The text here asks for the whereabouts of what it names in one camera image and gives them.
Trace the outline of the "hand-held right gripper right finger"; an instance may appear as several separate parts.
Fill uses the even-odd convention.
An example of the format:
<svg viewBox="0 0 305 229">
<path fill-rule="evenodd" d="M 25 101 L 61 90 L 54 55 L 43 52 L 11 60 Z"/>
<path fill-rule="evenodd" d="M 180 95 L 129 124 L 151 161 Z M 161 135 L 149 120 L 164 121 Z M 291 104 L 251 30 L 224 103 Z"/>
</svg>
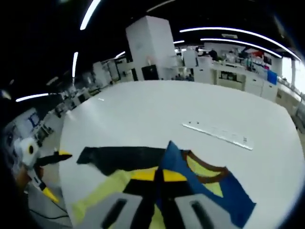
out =
<svg viewBox="0 0 305 229">
<path fill-rule="evenodd" d="M 229 213 L 204 194 L 191 191 L 187 179 L 158 171 L 158 207 L 167 229 L 231 229 Z"/>
</svg>

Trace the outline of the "person's left hand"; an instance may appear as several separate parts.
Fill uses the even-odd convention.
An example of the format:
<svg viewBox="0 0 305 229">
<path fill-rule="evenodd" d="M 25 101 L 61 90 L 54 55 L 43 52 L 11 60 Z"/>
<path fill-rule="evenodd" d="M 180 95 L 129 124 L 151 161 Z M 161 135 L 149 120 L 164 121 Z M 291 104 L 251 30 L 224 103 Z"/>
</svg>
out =
<svg viewBox="0 0 305 229">
<path fill-rule="evenodd" d="M 27 184 L 31 181 L 25 166 L 21 166 L 18 174 L 15 177 L 16 185 L 20 192 L 23 192 Z"/>
</svg>

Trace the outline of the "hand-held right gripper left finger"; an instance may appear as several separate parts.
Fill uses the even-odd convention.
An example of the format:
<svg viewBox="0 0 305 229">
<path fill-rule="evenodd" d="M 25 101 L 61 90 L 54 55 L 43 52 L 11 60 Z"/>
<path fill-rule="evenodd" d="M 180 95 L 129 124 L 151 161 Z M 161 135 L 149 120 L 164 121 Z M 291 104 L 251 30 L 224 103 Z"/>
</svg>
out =
<svg viewBox="0 0 305 229">
<path fill-rule="evenodd" d="M 159 209 L 156 205 L 155 172 L 158 167 L 142 169 L 118 169 L 101 185 L 101 196 L 116 192 L 142 197 L 141 205 L 136 213 L 133 229 L 157 229 L 159 227 Z"/>
</svg>

